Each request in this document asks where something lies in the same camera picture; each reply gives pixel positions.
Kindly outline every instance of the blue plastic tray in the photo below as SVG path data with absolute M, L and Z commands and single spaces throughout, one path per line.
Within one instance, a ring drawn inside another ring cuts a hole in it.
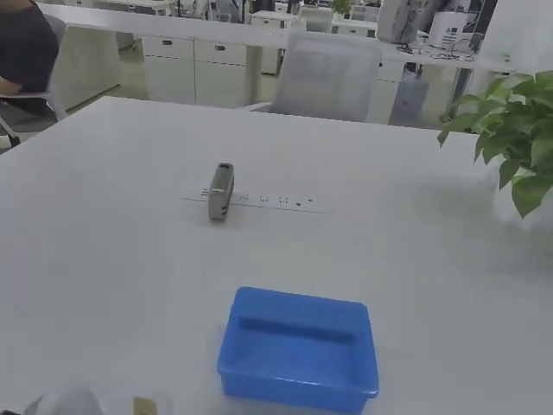
M 361 303 L 242 287 L 217 370 L 226 394 L 359 413 L 378 394 Z

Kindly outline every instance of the white table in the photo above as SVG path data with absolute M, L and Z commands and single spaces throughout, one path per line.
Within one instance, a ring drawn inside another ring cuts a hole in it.
M 166 390 L 175 415 L 311 413 L 220 390 L 229 307 L 253 285 L 369 307 L 381 394 L 367 415 L 549 413 L 553 236 L 493 218 L 473 144 L 92 104 L 0 156 L 2 407 L 88 381 Z M 210 223 L 181 196 L 222 161 L 235 163 L 237 191 L 310 195 L 326 213 L 232 207 Z

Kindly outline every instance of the power outlet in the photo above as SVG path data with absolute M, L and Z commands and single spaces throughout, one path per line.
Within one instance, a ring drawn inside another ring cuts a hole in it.
M 203 188 L 200 192 L 187 192 L 182 199 L 187 201 L 208 201 L 209 189 Z M 256 208 L 294 210 L 296 212 L 308 212 L 312 214 L 325 213 L 322 206 L 312 197 L 253 195 L 251 193 L 233 192 L 230 204 L 253 206 Z

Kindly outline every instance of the office chair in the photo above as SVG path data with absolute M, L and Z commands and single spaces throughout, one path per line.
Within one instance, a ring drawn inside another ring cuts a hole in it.
M 58 44 L 60 45 L 61 53 L 61 43 L 65 37 L 67 31 L 67 25 L 57 17 L 45 16 L 46 20 L 52 27 L 56 37 L 58 38 Z M 50 74 L 50 79 L 48 80 L 48 86 L 46 92 L 44 93 L 19 93 L 17 95 L 0 95 L 0 101 L 2 99 L 45 99 L 48 102 L 48 105 L 52 109 L 51 112 L 47 112 L 42 117 L 32 117 L 28 116 L 26 118 L 21 117 L 21 112 L 17 109 L 14 109 L 14 117 L 10 122 L 10 111 L 0 112 L 0 131 L 4 129 L 10 138 L 10 144 L 12 147 L 21 143 L 21 140 L 18 136 L 18 133 L 28 133 L 28 132 L 38 132 L 46 130 L 51 125 L 55 124 L 56 121 L 60 121 L 63 118 L 67 117 L 67 112 L 61 102 L 58 100 L 57 95 L 54 90 L 53 84 L 53 75 Z
M 300 9 L 300 18 L 305 21 L 308 32 L 330 32 L 332 26 L 331 9 L 303 6 Z
M 364 123 L 382 56 L 376 43 L 294 30 L 274 101 L 244 109 Z

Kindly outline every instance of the small electronic device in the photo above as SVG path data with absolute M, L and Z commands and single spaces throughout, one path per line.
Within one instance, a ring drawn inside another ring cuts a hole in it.
M 465 24 L 467 24 L 467 13 L 455 11 L 436 13 L 430 29 L 429 45 L 435 48 L 453 48 L 462 38 Z
M 224 220 L 231 203 L 234 190 L 234 166 L 230 163 L 221 163 L 215 170 L 215 175 L 209 188 L 209 218 Z
M 378 14 L 377 38 L 383 42 L 409 44 L 416 34 L 429 0 L 386 0 Z

